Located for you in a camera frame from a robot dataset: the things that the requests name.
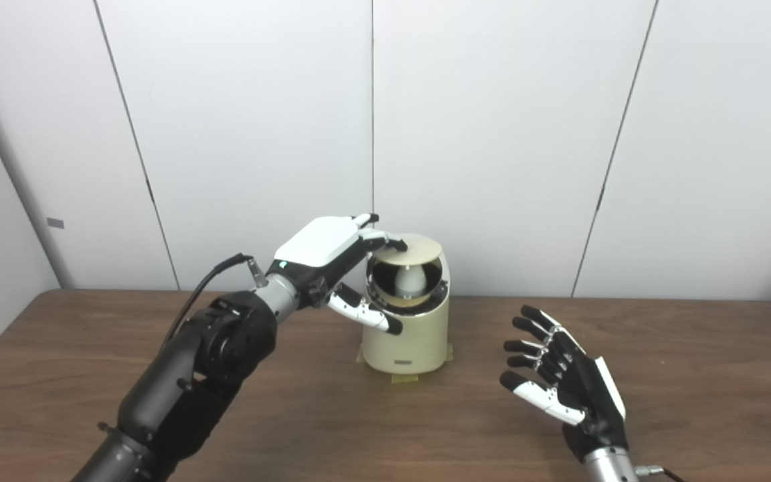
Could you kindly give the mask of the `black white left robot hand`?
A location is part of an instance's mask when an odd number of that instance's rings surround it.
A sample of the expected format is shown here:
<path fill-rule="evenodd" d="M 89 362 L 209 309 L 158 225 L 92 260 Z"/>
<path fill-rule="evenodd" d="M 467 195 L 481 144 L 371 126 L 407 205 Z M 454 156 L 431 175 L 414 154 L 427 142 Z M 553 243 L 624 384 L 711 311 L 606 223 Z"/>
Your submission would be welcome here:
<path fill-rule="evenodd" d="M 409 249 L 401 236 L 370 228 L 378 220 L 373 213 L 315 218 L 276 250 L 266 280 L 284 288 L 293 311 L 327 306 L 366 327 L 400 335 L 401 321 L 374 308 L 343 283 L 368 255 L 383 249 Z"/>

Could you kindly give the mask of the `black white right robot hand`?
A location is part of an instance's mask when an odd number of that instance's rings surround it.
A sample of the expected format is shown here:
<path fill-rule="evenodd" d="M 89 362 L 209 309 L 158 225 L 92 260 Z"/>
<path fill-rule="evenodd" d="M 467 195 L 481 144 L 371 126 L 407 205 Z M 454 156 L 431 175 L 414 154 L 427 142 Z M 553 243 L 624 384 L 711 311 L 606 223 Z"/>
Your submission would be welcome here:
<path fill-rule="evenodd" d="M 566 327 L 533 306 L 524 305 L 512 325 L 533 338 L 504 343 L 510 357 L 502 387 L 560 421 L 581 463 L 600 449 L 629 451 L 625 405 L 605 359 L 588 356 Z"/>

